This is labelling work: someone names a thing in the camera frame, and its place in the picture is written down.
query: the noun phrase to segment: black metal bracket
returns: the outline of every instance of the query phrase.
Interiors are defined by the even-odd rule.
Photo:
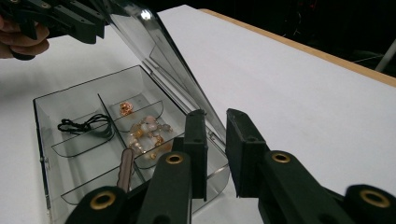
[[[244,112],[227,111],[226,154],[240,197],[259,198],[264,223],[396,223],[396,198],[371,186],[342,197],[323,188],[293,155],[271,151]]]
[[[0,0],[0,14],[15,21],[32,39],[37,39],[35,21],[86,44],[105,36],[104,17],[78,1]]]
[[[204,111],[187,115],[185,131],[149,182],[128,193],[90,192],[66,224],[190,224],[191,199],[205,197]],[[396,223],[394,196],[367,185],[349,187],[345,197],[323,188],[293,155],[270,150],[249,116],[234,109],[227,111],[226,155],[237,196],[258,198],[265,224]]]

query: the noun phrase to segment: hinged lid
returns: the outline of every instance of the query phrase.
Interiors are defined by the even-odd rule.
[[[186,113],[202,108],[209,126],[225,141],[224,126],[159,16],[128,0],[92,0],[92,3],[180,108]]]

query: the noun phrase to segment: dark background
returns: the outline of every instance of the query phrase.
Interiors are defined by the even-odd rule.
[[[139,0],[207,8],[374,69],[396,38],[395,0]],[[396,77],[393,59],[383,73]]]

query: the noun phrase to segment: jewelry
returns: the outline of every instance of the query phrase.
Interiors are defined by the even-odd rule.
[[[137,151],[136,154],[146,153],[138,139],[143,135],[143,130],[140,128],[141,124],[133,124],[128,134],[128,148]]]
[[[120,103],[120,114],[123,116],[130,115],[134,113],[133,111],[134,106],[129,102],[122,102]]]
[[[146,153],[147,151],[143,149],[138,139],[146,133],[147,137],[152,139],[154,143],[153,147],[158,147],[164,142],[161,136],[162,130],[169,133],[173,131],[169,124],[160,124],[154,116],[145,116],[138,123],[131,126],[127,140],[128,147],[140,152],[139,154]],[[150,157],[155,159],[156,154],[151,154]]]
[[[171,151],[172,149],[172,142],[167,142],[165,144],[162,144],[160,147],[158,147],[157,150],[155,150],[154,152],[152,152],[149,157],[152,160],[155,160],[157,158],[158,153],[165,153],[168,151]]]

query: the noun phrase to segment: beads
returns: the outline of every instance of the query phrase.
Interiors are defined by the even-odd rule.
[[[155,117],[148,115],[131,126],[127,139],[128,147],[138,152],[136,154],[149,151],[150,149],[145,150],[142,146],[141,142],[143,140],[139,142],[139,139],[143,139],[144,136],[151,139],[153,142],[152,148],[159,147],[164,143],[163,137],[161,136],[162,131],[172,132],[173,130],[169,124],[160,124]],[[156,153],[151,155],[151,158],[154,160],[156,158]]]
[[[168,151],[171,151],[171,149],[172,149],[172,142],[164,143],[164,144],[162,144],[160,147],[157,147],[157,149],[156,149],[154,152],[152,152],[152,153],[149,155],[149,157],[150,157],[152,160],[155,160],[155,159],[157,158],[157,155],[158,155],[159,153],[168,152]]]

